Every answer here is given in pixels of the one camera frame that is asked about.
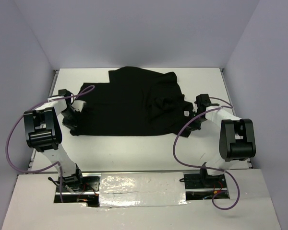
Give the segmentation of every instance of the white table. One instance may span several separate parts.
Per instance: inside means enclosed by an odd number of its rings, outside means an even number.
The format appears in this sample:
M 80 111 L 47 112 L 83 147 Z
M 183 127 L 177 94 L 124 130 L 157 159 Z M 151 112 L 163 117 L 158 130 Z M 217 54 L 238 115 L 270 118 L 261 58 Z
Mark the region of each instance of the white table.
M 232 210 L 216 209 L 211 200 L 170 207 L 87 207 L 83 203 L 53 203 L 55 174 L 20 175 L 3 230 L 280 230 L 260 170 L 233 170 L 241 200 Z M 236 188 L 227 179 L 229 195 Z M 228 207 L 233 200 L 216 203 Z
M 175 72 L 185 99 L 195 101 L 201 93 L 229 101 L 223 78 L 218 68 L 147 68 L 167 73 Z M 109 82 L 108 71 L 113 69 L 60 69 L 53 94 L 59 89 L 68 89 L 76 94 L 84 82 Z M 61 124 L 63 147 L 69 157 L 83 172 L 117 171 L 161 171 L 189 170 L 177 163 L 172 155 L 175 134 L 153 137 L 105 137 L 77 136 L 69 134 L 69 129 Z M 180 138 L 177 156 L 188 164 L 202 165 L 218 153 L 219 128 L 206 121 L 202 130 L 194 131 L 188 138 Z M 49 165 L 49 161 L 36 153 L 32 170 Z M 233 168 L 247 169 L 248 163 L 241 161 Z

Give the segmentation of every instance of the purple cable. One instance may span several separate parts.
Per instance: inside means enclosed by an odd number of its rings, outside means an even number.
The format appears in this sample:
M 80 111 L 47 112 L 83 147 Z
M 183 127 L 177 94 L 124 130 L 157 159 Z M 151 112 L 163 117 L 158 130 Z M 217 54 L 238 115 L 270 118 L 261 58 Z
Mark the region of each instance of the purple cable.
M 209 97 L 209 98 L 210 98 L 210 99 L 215 99 L 215 100 L 222 101 L 222 102 L 228 104 L 228 105 L 231 107 L 231 109 L 233 108 L 233 106 L 232 106 L 231 103 L 229 103 L 229 102 L 227 102 L 227 101 L 225 101 L 225 100 L 223 100 L 223 99 L 221 99 L 221 98 L 217 98 L 217 97 Z
M 217 168 L 212 168 L 212 167 L 197 166 L 197 165 L 191 165 L 191 164 L 183 163 L 183 162 L 181 162 L 181 161 L 177 158 L 176 153 L 175 153 L 175 148 L 176 148 L 176 144 L 177 144 L 178 138 L 180 137 L 180 135 L 182 134 L 182 132 L 185 130 L 186 127 L 188 127 L 188 125 L 189 125 L 190 123 L 192 123 L 192 122 L 193 122 L 194 120 L 196 120 L 197 118 L 199 118 L 199 117 L 201 117 L 201 116 L 203 116 L 203 115 L 205 115 L 205 114 L 207 114 L 207 113 L 209 113 L 209 112 L 217 111 L 217 110 L 219 110 L 219 109 L 221 109 L 221 108 L 232 108 L 232 107 L 229 107 L 229 106 L 225 106 L 225 105 L 224 105 L 224 106 L 221 106 L 221 107 L 218 107 L 218 108 L 213 108 L 213 109 L 207 110 L 207 111 L 205 111 L 205 112 L 203 112 L 203 113 L 195 116 L 195 117 L 192 118 L 189 122 L 187 122 L 187 123 L 184 125 L 184 127 L 182 127 L 182 129 L 179 131 L 179 133 L 177 134 L 177 136 L 176 136 L 176 138 L 175 138 L 175 141 L 174 141 L 174 144 L 173 144 L 173 156 L 174 156 L 175 160 L 176 160 L 179 164 L 182 164 L 182 165 L 187 166 L 187 167 L 198 168 L 198 169 L 210 169 L 210 170 L 216 170 L 216 171 L 220 171 L 220 172 L 227 173 L 227 174 L 233 179 L 233 181 L 234 181 L 234 183 L 235 183 L 235 185 L 236 185 L 236 187 L 237 187 L 237 191 L 238 191 L 237 199 L 236 199 L 235 203 L 234 203 L 232 206 L 230 206 L 230 207 L 219 207 L 219 206 L 217 206 L 217 205 L 215 204 L 214 199 L 215 199 L 215 197 L 216 197 L 218 194 L 225 192 L 225 191 L 221 191 L 221 192 L 219 192 L 219 193 L 216 193 L 216 194 L 212 197 L 212 204 L 213 204 L 216 208 L 218 208 L 218 209 L 221 209 L 221 210 L 230 210 L 230 209 L 232 209 L 233 207 L 235 207 L 235 206 L 237 205 L 237 203 L 238 203 L 238 201 L 239 201 L 239 199 L 240 199 L 240 188 L 239 188 L 239 185 L 238 185 L 236 179 L 233 177 L 233 175 L 232 175 L 231 173 L 229 173 L 228 171 L 225 171 L 225 170 L 223 170 L 223 169 L 217 169 Z
M 93 91 L 93 89 L 95 88 L 94 85 L 90 85 L 88 87 L 86 87 L 84 90 L 82 90 L 78 95 L 73 95 L 73 96 L 68 96 L 68 97 L 61 97 L 61 98 L 57 98 L 55 99 L 54 101 L 58 101 L 58 100 L 63 100 L 63 99 L 69 99 L 69 98 L 78 98 L 79 96 L 83 96 L 91 91 Z M 44 103 L 47 103 L 48 101 L 46 102 L 41 102 L 41 103 L 38 103 L 36 105 L 34 105 L 33 107 L 31 107 L 29 110 L 33 110 L 41 105 L 43 105 Z M 53 163 L 52 165 L 46 167 L 46 168 L 43 168 L 43 169 L 39 169 L 39 170 L 32 170 L 32 171 L 27 171 L 27 170 L 22 170 L 18 167 L 16 167 L 11 159 L 10 159 L 10 155 L 9 155 L 9 144 L 10 144 L 10 140 L 11 140 L 11 137 L 12 137 L 12 134 L 14 132 L 14 130 L 16 129 L 17 125 L 19 124 L 19 122 L 21 121 L 21 119 L 24 117 L 24 115 L 22 115 L 21 117 L 18 118 L 18 120 L 16 121 L 16 123 L 13 125 L 9 135 L 8 135 L 8 138 L 6 140 L 6 144 L 5 144 L 5 157 L 6 157 L 6 160 L 8 162 L 8 164 L 13 168 L 15 169 L 16 171 L 20 172 L 20 173 L 40 173 L 42 171 L 45 171 L 47 169 L 50 169 L 52 168 L 53 166 L 55 166 L 56 164 L 59 166 L 60 168 L 60 186 L 59 186 L 59 189 L 60 189 L 60 198 L 61 198 L 61 202 L 63 203 L 63 196 L 62 196 L 62 180 L 63 180 L 63 169 L 62 169 L 62 166 L 60 164 L 59 161 Z

